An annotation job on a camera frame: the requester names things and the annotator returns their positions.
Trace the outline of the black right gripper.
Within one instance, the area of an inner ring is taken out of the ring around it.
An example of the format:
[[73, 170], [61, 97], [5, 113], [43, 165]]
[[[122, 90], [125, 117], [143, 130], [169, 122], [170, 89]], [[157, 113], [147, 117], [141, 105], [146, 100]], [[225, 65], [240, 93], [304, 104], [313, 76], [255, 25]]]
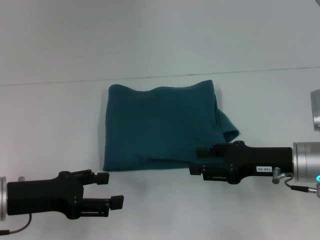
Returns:
[[293, 150], [290, 147], [249, 147], [243, 141], [213, 144], [196, 149], [198, 159], [223, 158], [223, 163], [190, 163], [189, 173], [202, 175], [204, 181], [228, 182], [236, 185], [246, 177], [272, 177], [293, 172]]

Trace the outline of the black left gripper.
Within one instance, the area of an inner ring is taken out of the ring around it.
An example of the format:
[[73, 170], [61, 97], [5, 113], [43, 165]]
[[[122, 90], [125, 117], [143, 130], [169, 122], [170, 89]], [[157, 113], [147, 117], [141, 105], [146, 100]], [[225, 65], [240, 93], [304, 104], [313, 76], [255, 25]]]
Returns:
[[16, 181], [7, 183], [7, 214], [9, 216], [60, 212], [68, 219], [108, 217], [110, 210], [123, 208], [124, 196], [84, 198], [85, 185], [107, 185], [110, 174], [91, 169], [67, 172], [49, 180]]

